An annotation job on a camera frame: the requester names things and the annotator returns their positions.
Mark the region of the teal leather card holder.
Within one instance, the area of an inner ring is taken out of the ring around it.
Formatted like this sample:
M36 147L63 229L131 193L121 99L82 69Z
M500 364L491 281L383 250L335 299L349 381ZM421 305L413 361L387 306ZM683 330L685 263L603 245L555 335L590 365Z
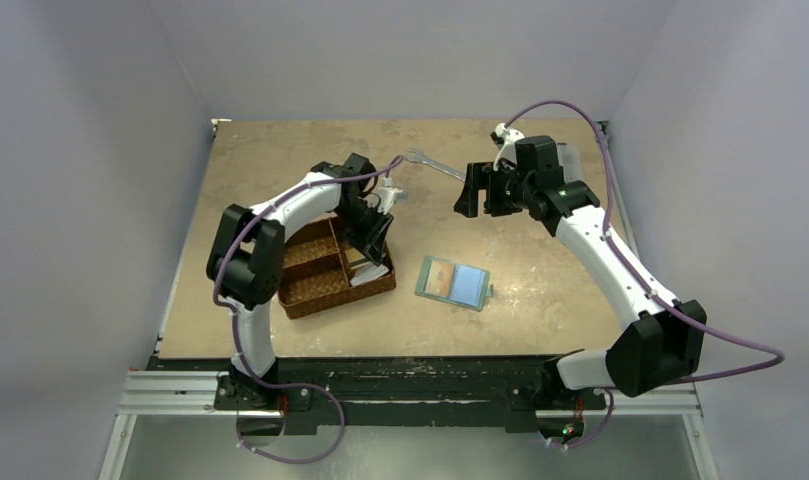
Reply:
M456 266L452 290L448 298L442 298L424 292L425 277L432 259L445 260L454 263ZM425 256L415 284L414 293L423 298L480 312L483 310L487 299L494 295L494 287L490 277L491 274L489 271L478 267L460 264L434 256Z

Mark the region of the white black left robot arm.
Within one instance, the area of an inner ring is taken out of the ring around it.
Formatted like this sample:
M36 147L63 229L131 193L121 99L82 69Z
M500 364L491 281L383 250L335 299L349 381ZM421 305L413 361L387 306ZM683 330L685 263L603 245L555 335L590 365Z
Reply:
M276 362L270 311L284 277L287 241L317 217L333 213L343 221L348 243L372 264L381 264L393 203L371 205L364 189L378 178L387 179L403 161L398 155L382 169L357 154L342 165L321 162L270 200L224 210L206 274L213 282L213 302L230 313L231 363L245 375L239 395L252 408L267 408L278 395L278 382L267 375Z

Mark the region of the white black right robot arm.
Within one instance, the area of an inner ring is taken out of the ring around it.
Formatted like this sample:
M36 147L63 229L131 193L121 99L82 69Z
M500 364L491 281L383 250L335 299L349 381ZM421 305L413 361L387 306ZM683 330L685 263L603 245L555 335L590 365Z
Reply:
M556 407L592 387L636 397L693 374L703 346L706 312L653 280L606 217L590 187L568 182L549 136L503 140L493 162L470 163L455 212L473 218L527 212L585 267L620 322L603 350L580 350L548 361L541 392Z

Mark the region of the stack of cards in basket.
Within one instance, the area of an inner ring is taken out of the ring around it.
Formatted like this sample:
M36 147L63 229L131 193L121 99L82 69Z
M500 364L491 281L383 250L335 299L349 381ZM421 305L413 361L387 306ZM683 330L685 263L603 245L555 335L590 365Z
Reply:
M345 252L349 284L352 287L380 279L390 272L390 268L381 263L373 264L368 258L354 248L349 248Z

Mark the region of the brown woven divided basket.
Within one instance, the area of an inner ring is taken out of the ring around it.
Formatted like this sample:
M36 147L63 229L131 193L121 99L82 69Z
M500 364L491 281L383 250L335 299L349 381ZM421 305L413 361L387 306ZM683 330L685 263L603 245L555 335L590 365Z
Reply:
M284 274L278 301L286 316L299 319L394 290L395 267L389 251L381 265L386 272L359 285L362 270L354 265L357 251L345 237L341 219L333 216L301 228L286 242Z

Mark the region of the silver open-end wrench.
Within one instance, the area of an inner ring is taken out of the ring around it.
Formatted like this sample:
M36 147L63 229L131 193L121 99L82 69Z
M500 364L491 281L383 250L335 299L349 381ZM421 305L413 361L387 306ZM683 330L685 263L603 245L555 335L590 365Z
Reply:
M450 167L448 165L445 165L445 164L443 164L441 162L433 160L432 158L428 157L420 149L415 149L415 148L408 149L407 153L405 154L405 158L406 158L407 161L409 161L411 163L417 163L417 164L422 164L422 165L428 166L428 167L433 168L433 169L435 169L435 170L437 170L437 171L439 171L441 173L444 173L444 174L446 174L448 176L451 176L452 178L455 178L456 180L459 180L461 182L464 182L465 179L466 179L466 176L465 176L465 174L463 172L461 172L459 170L456 170L456 169L454 169L454 168L452 168L452 167Z

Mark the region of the clear plastic organizer box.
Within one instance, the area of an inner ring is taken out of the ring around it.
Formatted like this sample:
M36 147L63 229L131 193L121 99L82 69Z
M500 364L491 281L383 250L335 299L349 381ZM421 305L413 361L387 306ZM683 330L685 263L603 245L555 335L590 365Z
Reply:
M558 163L563 169L564 181L583 181L582 156L575 145L558 143Z

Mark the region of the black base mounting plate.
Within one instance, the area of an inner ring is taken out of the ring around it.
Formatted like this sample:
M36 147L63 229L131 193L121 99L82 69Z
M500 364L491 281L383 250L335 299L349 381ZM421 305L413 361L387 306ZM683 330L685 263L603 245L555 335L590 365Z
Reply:
M560 434L558 421L603 414L607 397L558 389L553 355L281 357L263 385L227 359L163 360L156 372L210 371L215 410L273 413L272 431L321 426L502 428Z

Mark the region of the aluminium frame rail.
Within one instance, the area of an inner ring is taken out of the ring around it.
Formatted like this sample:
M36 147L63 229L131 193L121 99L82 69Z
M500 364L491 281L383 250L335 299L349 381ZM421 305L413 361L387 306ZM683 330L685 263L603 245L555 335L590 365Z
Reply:
M141 417L281 417L276 410L216 409L217 378L214 371L128 372L99 477L121 477L136 422Z

